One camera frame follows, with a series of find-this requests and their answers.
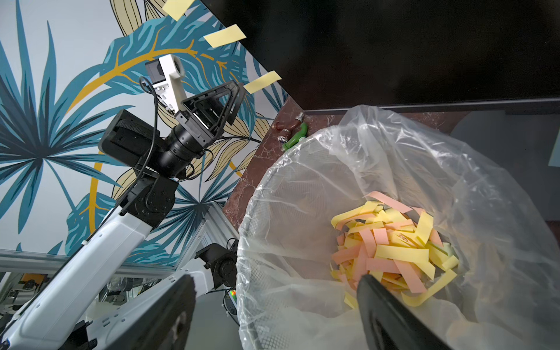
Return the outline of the mesh waste bin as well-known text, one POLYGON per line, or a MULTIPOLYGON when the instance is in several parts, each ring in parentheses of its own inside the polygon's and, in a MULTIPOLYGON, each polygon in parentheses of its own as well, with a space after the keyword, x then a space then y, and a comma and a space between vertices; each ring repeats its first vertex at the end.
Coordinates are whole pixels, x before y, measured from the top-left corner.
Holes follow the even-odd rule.
POLYGON ((239 227, 239 335, 245 349, 365 349, 358 311, 334 280, 332 218, 364 203, 387 164, 379 141, 328 128, 284 153, 239 227))

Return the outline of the green toy car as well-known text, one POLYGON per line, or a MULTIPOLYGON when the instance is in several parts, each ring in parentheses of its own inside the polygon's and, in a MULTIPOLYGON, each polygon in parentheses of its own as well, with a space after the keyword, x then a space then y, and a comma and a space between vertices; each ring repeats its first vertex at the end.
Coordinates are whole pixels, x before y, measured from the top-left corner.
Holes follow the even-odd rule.
POLYGON ((282 150, 284 152, 286 152, 287 150, 293 148, 294 146, 296 146, 297 143, 300 142, 300 140, 304 139, 307 137, 307 133, 308 133, 308 125, 307 123, 302 123, 300 125, 300 130, 298 132, 296 132, 290 140, 286 141, 283 145, 282 145, 282 150))

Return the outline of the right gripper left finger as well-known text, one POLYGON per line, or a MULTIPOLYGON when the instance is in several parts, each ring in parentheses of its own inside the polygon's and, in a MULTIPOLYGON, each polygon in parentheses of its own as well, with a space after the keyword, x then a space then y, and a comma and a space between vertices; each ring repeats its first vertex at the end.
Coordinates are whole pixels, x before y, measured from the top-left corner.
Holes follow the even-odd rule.
POLYGON ((195 309, 195 282, 186 275, 123 331, 109 337, 108 349, 184 349, 195 309))

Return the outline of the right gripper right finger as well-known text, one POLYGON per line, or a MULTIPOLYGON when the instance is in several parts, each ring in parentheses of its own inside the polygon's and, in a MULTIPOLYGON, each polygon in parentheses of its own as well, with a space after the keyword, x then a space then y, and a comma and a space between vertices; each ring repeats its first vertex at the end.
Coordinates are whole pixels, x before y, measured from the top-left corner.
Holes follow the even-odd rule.
POLYGON ((448 349, 371 275, 361 278, 357 303, 369 349, 448 349))

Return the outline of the yellow sticky note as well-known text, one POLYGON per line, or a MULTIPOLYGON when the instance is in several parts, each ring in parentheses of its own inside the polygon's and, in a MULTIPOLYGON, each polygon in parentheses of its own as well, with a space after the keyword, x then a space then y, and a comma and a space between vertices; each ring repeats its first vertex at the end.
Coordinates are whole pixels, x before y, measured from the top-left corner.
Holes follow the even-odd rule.
POLYGON ((167 0, 163 6, 163 11, 176 21, 186 13, 194 0, 167 0))
POLYGON ((234 24, 233 26, 229 26, 220 31, 207 34, 206 36, 204 36, 204 39, 212 48, 218 48, 224 45, 238 42, 242 39, 246 39, 246 35, 238 25, 234 24))
POLYGON ((275 71, 270 71, 264 74, 261 77, 258 77, 256 80, 251 81, 250 83, 244 85, 244 89, 249 94, 253 94, 259 90, 262 90, 275 82, 281 80, 281 77, 275 71))

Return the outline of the clear plastic bin liner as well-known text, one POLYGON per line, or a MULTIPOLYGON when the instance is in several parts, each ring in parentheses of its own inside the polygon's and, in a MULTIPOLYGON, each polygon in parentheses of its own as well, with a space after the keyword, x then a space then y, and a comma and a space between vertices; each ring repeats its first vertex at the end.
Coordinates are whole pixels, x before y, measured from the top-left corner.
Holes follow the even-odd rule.
POLYGON ((377 349, 367 282, 435 348, 558 349, 559 245, 506 170, 464 142, 356 106, 267 171, 239 227, 245 349, 377 349))

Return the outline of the round grey monitor stand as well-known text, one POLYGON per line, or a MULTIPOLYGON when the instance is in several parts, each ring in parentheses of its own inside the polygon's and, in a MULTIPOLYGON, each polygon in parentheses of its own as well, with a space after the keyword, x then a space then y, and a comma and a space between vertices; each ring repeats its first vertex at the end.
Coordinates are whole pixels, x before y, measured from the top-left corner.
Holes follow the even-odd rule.
POLYGON ((546 221, 559 220, 559 168, 548 165, 558 115, 471 112, 451 132, 508 171, 546 221))

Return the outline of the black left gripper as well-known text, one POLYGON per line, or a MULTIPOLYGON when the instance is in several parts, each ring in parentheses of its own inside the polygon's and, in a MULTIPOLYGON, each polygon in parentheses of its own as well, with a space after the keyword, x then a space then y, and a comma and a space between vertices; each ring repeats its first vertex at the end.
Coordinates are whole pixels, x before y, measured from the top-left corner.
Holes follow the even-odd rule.
POLYGON ((166 138, 166 164, 187 164, 204 155, 225 125, 233 125, 246 90, 233 80, 182 102, 187 111, 178 112, 176 125, 166 138))

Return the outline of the pile of discarded sticky notes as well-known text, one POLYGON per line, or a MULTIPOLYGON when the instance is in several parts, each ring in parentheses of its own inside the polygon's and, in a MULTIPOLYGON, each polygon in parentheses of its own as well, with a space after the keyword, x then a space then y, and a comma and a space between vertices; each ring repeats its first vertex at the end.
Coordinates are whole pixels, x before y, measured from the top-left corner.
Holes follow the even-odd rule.
POLYGON ((344 303, 357 308, 358 284, 371 275, 406 305, 421 306, 455 280, 459 259, 454 249, 424 209, 377 191, 366 198, 331 220, 340 233, 331 275, 345 287, 344 303))

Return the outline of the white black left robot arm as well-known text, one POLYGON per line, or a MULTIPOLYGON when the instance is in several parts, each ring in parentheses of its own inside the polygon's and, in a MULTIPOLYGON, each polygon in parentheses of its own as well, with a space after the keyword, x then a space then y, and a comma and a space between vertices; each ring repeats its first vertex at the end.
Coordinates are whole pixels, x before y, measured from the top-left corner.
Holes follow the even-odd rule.
POLYGON ((234 122, 245 93, 241 83, 230 81, 179 102, 178 125, 166 138, 126 110, 117 114, 99 149, 130 166, 136 180, 45 289, 12 318, 1 348, 59 349, 68 340, 94 297, 172 210, 188 164, 234 122))

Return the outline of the black computer monitor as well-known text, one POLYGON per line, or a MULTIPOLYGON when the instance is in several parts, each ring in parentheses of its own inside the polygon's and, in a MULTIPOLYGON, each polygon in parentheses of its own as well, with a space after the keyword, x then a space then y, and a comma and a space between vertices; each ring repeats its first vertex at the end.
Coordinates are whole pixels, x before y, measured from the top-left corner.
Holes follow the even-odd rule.
POLYGON ((558 1, 207 1, 307 111, 559 110, 558 1))

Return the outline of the blue sticky note right edge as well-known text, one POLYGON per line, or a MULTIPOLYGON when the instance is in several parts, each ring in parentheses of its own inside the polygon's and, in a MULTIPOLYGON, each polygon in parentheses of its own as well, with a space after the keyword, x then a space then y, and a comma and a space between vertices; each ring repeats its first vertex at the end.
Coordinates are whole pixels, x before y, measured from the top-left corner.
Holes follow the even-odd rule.
POLYGON ((560 167, 560 132, 558 132, 557 138, 554 142, 548 165, 551 167, 560 167))

